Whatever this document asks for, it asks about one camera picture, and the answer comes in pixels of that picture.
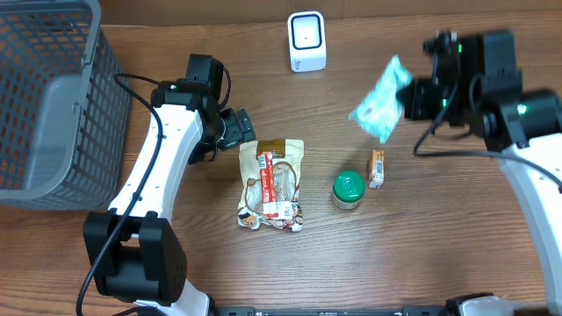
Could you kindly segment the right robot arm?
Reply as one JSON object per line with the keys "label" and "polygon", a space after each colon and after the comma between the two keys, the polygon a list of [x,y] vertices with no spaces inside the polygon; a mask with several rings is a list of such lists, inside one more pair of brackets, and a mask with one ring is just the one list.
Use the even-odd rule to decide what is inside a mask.
{"label": "right robot arm", "polygon": [[532,235],[545,285],[543,306],[508,301],[492,293],[447,300],[448,315],[561,313],[561,100],[555,91],[524,91],[510,30],[457,36],[439,32],[423,44],[433,61],[430,77],[417,77],[396,93],[409,120],[428,120],[427,134],[442,123],[466,127],[485,150],[444,156],[497,160],[517,196]]}

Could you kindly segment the white brown snack packet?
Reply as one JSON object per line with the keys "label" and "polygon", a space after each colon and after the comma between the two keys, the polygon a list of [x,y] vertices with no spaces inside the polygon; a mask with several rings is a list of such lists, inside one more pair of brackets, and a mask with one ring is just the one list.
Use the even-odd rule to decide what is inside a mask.
{"label": "white brown snack packet", "polygon": [[[292,203],[290,219],[266,219],[263,216],[263,195],[257,156],[273,153],[273,172],[277,201]],[[304,225],[299,205],[300,164],[304,157],[304,141],[291,139],[253,140],[240,146],[239,162],[243,190],[238,204],[238,224],[253,230],[262,225],[298,233]]]}

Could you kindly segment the red snack bar wrapper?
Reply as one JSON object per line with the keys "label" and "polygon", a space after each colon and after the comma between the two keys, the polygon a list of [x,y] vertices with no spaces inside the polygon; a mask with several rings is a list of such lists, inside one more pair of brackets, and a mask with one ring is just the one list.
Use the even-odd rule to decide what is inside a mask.
{"label": "red snack bar wrapper", "polygon": [[257,156],[260,167],[260,177],[263,195],[263,216],[266,219],[290,219],[292,217],[292,203],[277,201],[275,192],[273,153],[261,152]]}

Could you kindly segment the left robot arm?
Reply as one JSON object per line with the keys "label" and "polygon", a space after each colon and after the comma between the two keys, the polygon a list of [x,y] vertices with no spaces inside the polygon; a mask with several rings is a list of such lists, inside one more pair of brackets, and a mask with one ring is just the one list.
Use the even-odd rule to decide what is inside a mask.
{"label": "left robot arm", "polygon": [[227,68],[211,55],[190,56],[185,76],[155,83],[148,133],[130,176],[106,212],[91,212],[83,226],[90,270],[85,294],[131,304],[126,314],[214,315],[213,298],[187,279],[187,256],[172,226],[185,169],[212,162],[218,152],[255,139],[249,115],[227,107],[232,85]]}

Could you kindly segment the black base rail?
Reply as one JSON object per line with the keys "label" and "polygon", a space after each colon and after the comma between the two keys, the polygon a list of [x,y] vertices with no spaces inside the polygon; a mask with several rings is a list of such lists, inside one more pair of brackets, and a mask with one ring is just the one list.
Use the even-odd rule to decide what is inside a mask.
{"label": "black base rail", "polygon": [[405,305],[389,309],[255,309],[251,306],[219,306],[212,316],[447,316],[444,306]]}

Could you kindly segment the white barcode scanner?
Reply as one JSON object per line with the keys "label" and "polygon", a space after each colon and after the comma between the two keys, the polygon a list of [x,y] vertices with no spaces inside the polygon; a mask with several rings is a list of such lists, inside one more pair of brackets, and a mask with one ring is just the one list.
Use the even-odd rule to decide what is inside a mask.
{"label": "white barcode scanner", "polygon": [[290,66],[293,72],[313,72],[327,66],[324,17],[318,11],[293,13],[287,19]]}

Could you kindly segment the green lid seasoning jar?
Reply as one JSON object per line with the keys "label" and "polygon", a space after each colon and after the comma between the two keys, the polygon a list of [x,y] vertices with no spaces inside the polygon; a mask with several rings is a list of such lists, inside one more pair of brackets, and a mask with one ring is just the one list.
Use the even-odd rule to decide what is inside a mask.
{"label": "green lid seasoning jar", "polygon": [[333,182],[332,200],[340,209],[356,208],[365,192],[365,182],[356,171],[346,170],[340,173]]}

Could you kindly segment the orange snack packet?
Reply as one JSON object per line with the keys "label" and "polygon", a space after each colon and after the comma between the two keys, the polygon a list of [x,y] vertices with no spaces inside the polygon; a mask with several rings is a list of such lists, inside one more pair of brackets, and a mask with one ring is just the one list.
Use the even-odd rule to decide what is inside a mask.
{"label": "orange snack packet", "polygon": [[369,161],[368,184],[371,189],[380,189],[385,180],[385,153],[373,150]]}

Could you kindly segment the teal tissue packet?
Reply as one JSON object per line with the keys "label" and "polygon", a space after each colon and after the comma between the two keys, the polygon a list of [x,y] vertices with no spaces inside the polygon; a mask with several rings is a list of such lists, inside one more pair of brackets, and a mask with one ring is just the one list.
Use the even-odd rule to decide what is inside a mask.
{"label": "teal tissue packet", "polygon": [[396,94],[412,82],[412,76],[401,64],[398,55],[394,55],[385,67],[376,85],[349,114],[360,128],[380,144],[386,144],[398,125],[404,111],[404,105]]}

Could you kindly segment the grey plastic mesh basket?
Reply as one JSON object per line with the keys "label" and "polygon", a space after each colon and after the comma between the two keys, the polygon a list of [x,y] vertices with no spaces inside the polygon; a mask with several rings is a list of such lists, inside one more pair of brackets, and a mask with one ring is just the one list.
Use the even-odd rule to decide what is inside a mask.
{"label": "grey plastic mesh basket", "polygon": [[119,182],[132,99],[96,1],[1,4],[1,201],[96,210]]}

